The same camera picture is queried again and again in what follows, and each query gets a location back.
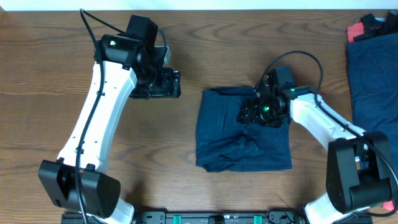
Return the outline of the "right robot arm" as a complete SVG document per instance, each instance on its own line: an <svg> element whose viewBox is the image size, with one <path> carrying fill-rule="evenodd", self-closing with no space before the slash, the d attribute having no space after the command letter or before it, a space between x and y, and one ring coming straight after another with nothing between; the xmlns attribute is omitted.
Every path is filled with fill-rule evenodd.
<svg viewBox="0 0 398 224"><path fill-rule="evenodd" d="M387 136L369 133L330 108L310 86L298 86L289 67L277 67L244 102L238 122L279 128L301 124L327 150L326 192L306 204L295 223L360 223L365 211L397 201L397 177Z"/></svg>

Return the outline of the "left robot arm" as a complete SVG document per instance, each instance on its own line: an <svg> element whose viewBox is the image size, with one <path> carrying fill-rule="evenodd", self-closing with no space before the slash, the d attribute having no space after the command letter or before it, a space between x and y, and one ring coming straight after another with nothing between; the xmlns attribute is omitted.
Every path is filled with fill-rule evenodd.
<svg viewBox="0 0 398 224"><path fill-rule="evenodd" d="M107 174L109 152L127 100L178 98L181 75L168 67L169 46L148 17L131 16L126 30L94 40L93 78L74 130L56 161L38 176L50 200L78 216L74 223L131 223L134 207Z"/></svg>

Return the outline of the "navy blue shorts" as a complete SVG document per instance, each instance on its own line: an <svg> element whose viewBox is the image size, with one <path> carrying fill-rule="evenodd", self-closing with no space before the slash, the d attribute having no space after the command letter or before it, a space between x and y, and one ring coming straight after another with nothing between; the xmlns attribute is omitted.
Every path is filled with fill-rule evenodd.
<svg viewBox="0 0 398 224"><path fill-rule="evenodd" d="M238 114L251 87L216 87L202 92L196 126L196 166L207 172L259 172L292 168L289 125L242 124Z"/></svg>

